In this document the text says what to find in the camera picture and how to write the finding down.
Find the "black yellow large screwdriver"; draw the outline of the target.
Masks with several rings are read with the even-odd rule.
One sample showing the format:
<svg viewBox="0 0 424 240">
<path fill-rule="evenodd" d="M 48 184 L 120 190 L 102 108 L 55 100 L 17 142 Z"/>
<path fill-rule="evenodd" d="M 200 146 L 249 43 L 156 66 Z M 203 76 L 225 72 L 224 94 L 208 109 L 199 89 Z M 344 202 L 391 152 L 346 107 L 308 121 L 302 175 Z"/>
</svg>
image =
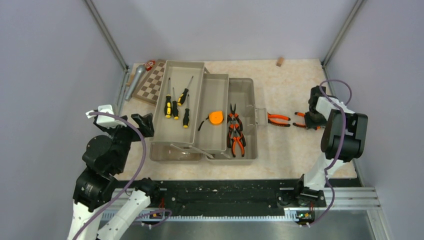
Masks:
<svg viewBox="0 0 424 240">
<path fill-rule="evenodd" d="M 167 95 L 165 97 L 164 115 L 167 119 L 172 116 L 171 78 L 167 81 Z"/>
</svg>

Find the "large orange combination pliers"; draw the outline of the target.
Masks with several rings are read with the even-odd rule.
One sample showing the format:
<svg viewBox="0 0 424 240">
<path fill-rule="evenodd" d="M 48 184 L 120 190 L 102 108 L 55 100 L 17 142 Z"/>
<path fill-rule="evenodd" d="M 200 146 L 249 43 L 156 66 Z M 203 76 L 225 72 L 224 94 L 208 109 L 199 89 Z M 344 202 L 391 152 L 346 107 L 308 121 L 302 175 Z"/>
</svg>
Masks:
<svg viewBox="0 0 424 240">
<path fill-rule="evenodd" d="M 290 117 L 281 114 L 267 113 L 267 123 L 278 127 L 290 127 Z"/>
</svg>

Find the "black yellow small screwdriver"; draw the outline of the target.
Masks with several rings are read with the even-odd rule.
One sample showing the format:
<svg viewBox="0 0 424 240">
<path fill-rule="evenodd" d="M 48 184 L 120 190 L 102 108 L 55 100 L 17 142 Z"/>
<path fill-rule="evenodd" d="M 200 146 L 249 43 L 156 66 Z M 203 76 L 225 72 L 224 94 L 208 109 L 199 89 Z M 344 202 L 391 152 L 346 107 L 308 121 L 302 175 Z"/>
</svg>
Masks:
<svg viewBox="0 0 424 240">
<path fill-rule="evenodd" d="M 178 98 L 178 100 L 177 100 L 177 105 L 178 105 L 178 106 L 182 106 L 182 105 L 185 103 L 186 98 L 187 98 L 187 96 L 188 96 L 189 87 L 190 87 L 190 85 L 191 85 L 191 83 L 192 83 L 192 81 L 193 81 L 193 78 L 194 78 L 194 76 L 192 75 L 192 76 L 191 76 L 191 78 L 190 78 L 190 81 L 189 81 L 189 82 L 188 82 L 188 84 L 187 84 L 187 86 L 184 88 L 183 92 L 182 92 L 182 93 L 181 93 L 181 95 L 179 96 L 179 98 Z"/>
</svg>

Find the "translucent beige tool box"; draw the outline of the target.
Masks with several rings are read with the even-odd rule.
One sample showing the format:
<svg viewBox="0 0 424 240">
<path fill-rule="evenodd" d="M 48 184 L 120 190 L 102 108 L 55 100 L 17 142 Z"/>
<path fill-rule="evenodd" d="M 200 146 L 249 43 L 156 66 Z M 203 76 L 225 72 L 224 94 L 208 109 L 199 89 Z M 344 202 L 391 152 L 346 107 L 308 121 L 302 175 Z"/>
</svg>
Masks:
<svg viewBox="0 0 424 240">
<path fill-rule="evenodd" d="M 183 128 L 181 119 L 166 118 L 164 109 L 170 78 L 172 87 L 180 94 L 189 87 L 188 128 Z M 230 113 L 230 104 L 236 104 L 236 113 L 243 124 L 246 141 L 245 157 L 237 147 L 236 157 L 227 147 L 230 122 L 225 119 L 219 125 L 206 120 L 210 112 L 223 111 L 224 118 Z M 267 113 L 257 108 L 254 82 L 251 78 L 232 78 L 228 74 L 208 73 L 203 62 L 168 60 L 165 63 L 160 93 L 153 115 L 154 136 L 150 140 L 150 158 L 153 161 L 198 161 L 206 157 L 210 162 L 227 165 L 250 164 L 258 158 L 258 126 L 265 125 Z"/>
</svg>

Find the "orange tape measure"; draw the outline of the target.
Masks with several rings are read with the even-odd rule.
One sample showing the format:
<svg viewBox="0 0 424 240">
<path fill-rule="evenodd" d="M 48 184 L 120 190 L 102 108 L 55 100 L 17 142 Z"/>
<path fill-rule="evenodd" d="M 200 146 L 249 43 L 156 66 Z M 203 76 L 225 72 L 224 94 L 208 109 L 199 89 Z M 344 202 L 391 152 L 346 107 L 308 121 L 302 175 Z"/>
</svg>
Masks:
<svg viewBox="0 0 424 240">
<path fill-rule="evenodd" d="M 200 123 L 199 127 L 197 128 L 198 131 L 201 130 L 206 120 L 209 120 L 209 122 L 214 126 L 220 125 L 224 121 L 224 113 L 223 111 L 210 112 L 208 116 Z"/>
</svg>

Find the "small orange needle-nose pliers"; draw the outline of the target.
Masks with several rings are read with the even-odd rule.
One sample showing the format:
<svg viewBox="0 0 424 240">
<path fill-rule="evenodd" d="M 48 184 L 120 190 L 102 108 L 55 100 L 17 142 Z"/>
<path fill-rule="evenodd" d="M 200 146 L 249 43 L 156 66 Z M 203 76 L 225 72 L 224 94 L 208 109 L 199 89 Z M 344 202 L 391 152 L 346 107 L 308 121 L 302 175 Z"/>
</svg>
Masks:
<svg viewBox="0 0 424 240">
<path fill-rule="evenodd" d="M 232 138 L 231 138 L 231 154 L 235 158 L 237 155 L 237 148 L 239 148 L 239 151 L 241 153 L 241 157 L 245 157 L 245 146 L 246 146 L 246 140 L 242 133 L 239 133 L 238 130 L 234 130 Z"/>
</svg>

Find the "orange long-nose pliers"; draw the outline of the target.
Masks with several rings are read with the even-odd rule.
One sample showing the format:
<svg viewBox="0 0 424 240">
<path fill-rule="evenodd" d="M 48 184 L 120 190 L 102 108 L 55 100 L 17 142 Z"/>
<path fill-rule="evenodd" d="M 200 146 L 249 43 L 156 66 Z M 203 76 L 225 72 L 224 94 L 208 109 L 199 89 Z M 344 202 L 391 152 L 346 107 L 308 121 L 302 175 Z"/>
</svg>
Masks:
<svg viewBox="0 0 424 240">
<path fill-rule="evenodd" d="M 238 123 L 238 125 L 240 127 L 240 130 L 243 131 L 243 128 L 244 128 L 243 127 L 243 123 L 242 123 L 239 115 L 237 114 L 236 109 L 237 109 L 237 104 L 235 103 L 233 105 L 231 103 L 230 104 L 230 113 L 227 115 L 227 123 L 229 123 L 230 121 L 235 120 Z"/>
</svg>

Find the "orange black end pliers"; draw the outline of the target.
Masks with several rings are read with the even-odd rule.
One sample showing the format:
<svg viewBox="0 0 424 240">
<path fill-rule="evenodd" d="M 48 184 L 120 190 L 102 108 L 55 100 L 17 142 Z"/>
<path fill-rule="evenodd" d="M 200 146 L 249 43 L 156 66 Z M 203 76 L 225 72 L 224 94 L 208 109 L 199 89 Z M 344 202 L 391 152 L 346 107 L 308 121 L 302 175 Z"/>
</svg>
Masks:
<svg viewBox="0 0 424 240">
<path fill-rule="evenodd" d="M 227 137 L 226 137 L 227 147 L 230 148 L 232 146 L 231 138 L 232 138 L 232 133 L 234 132 L 234 130 L 240 135 L 241 143 L 242 143 L 243 147 L 245 147 L 246 146 L 246 140 L 245 140 L 245 137 L 242 133 L 241 127 L 238 123 L 230 124 L 230 126 L 228 127 L 228 133 L 227 133 Z"/>
</svg>

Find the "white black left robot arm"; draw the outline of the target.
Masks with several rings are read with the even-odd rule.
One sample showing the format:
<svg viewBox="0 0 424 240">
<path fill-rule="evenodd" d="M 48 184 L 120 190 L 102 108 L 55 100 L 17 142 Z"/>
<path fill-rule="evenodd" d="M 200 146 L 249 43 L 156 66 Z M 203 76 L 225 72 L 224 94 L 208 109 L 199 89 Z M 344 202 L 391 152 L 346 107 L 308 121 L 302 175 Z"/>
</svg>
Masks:
<svg viewBox="0 0 424 240">
<path fill-rule="evenodd" d="M 93 124 L 105 134 L 93 137 L 82 155 L 86 168 L 76 180 L 72 222 L 67 238 L 118 240 L 145 208 L 160 202 L 159 184 L 143 178 L 135 184 L 121 209 L 104 228 L 99 229 L 101 214 L 119 198 L 113 195 L 119 185 L 115 175 L 124 171 L 131 144 L 140 141 L 145 147 L 145 139 L 154 135 L 153 115 L 132 114 L 131 118 L 138 127 L 130 124 L 127 116 L 118 117 L 110 110 L 92 110 L 86 115 L 89 119 L 93 118 Z"/>
</svg>

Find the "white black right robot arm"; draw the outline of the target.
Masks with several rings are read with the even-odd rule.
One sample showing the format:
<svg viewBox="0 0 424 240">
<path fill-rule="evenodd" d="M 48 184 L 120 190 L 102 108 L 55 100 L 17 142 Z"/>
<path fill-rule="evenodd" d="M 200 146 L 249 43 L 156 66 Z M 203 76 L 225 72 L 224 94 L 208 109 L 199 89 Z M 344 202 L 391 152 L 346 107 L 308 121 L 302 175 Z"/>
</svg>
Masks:
<svg viewBox="0 0 424 240">
<path fill-rule="evenodd" d="M 307 206 L 320 198 L 320 192 L 329 178 L 342 166 L 358 159 L 364 151 L 368 116 L 347 108 L 326 87 L 315 86 L 310 91 L 309 111 L 304 114 L 304 128 L 324 130 L 321 155 L 313 167 L 301 176 L 293 192 L 299 206 Z"/>
</svg>

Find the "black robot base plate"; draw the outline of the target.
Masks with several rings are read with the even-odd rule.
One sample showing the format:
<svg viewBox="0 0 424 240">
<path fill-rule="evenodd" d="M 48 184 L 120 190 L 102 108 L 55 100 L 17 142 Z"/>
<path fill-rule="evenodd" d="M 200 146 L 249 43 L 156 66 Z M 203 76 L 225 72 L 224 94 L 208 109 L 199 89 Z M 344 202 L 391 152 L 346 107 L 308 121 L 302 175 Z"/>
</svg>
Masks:
<svg viewBox="0 0 424 240">
<path fill-rule="evenodd" d="M 298 179 L 157 180 L 159 192 L 150 208 L 165 208 L 174 217 L 282 216 L 284 207 L 299 207 Z"/>
</svg>

